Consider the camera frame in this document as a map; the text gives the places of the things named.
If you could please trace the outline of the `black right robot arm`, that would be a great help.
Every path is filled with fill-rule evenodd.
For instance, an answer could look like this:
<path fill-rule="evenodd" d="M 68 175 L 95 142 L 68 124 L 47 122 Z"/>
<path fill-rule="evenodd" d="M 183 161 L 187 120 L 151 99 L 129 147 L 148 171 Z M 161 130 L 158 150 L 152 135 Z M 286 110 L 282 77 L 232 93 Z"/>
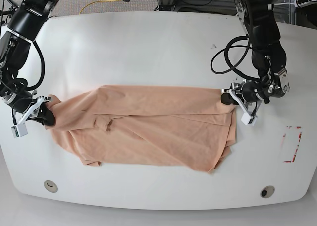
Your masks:
<path fill-rule="evenodd" d="M 23 0 L 13 11 L 8 31 L 0 40 L 0 96 L 12 113 L 26 113 L 37 102 L 31 92 L 44 80 L 45 61 L 36 37 L 57 3 L 58 0 Z M 35 47 L 41 62 L 40 77 L 34 85 L 18 77 L 31 46 Z"/>

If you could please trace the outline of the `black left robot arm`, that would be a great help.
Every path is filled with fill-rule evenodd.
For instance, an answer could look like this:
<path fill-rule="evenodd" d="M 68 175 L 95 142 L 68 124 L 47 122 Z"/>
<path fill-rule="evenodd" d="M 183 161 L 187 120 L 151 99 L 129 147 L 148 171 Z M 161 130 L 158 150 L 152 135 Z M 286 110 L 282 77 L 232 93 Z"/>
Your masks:
<path fill-rule="evenodd" d="M 230 88 L 222 90 L 221 101 L 226 105 L 248 108 L 254 104 L 258 108 L 261 102 L 268 104 L 271 97 L 283 97 L 290 90 L 287 56 L 280 42 L 272 1 L 234 0 L 246 34 L 233 38 L 218 52 L 224 55 L 228 69 L 212 69 L 217 75 L 232 71 L 243 78 L 242 83 L 232 83 Z M 257 77 L 248 76 L 237 68 L 249 50 L 252 51 L 251 61 L 257 70 Z"/>

